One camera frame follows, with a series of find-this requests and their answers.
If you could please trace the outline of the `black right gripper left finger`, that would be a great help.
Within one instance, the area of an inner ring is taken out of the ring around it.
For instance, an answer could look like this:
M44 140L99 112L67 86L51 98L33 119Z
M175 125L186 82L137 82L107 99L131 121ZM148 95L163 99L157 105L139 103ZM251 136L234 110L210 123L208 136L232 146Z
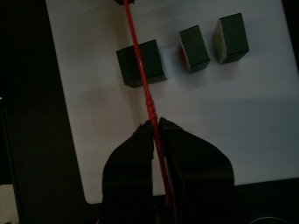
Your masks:
M100 224L155 224L153 150L152 125L144 122L104 166Z

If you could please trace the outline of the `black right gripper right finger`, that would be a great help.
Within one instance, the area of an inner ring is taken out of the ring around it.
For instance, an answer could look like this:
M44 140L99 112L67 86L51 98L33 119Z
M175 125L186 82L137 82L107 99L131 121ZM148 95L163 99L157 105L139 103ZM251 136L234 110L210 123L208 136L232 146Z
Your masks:
M177 224L239 224L230 159L206 140L160 119Z

